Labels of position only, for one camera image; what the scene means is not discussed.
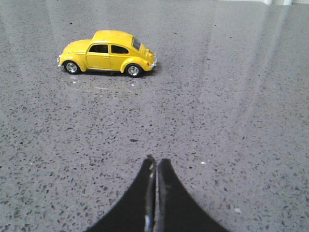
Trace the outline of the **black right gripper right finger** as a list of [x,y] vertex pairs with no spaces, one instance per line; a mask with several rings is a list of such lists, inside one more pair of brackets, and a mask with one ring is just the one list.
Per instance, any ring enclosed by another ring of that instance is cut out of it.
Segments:
[[174,172],[171,161],[162,159],[158,165],[160,232],[225,232],[194,201]]

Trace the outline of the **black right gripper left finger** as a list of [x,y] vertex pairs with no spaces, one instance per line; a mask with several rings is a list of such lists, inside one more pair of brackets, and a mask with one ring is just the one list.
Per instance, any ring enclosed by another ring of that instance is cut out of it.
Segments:
[[129,189],[88,232],[152,232],[155,224],[156,161],[148,155]]

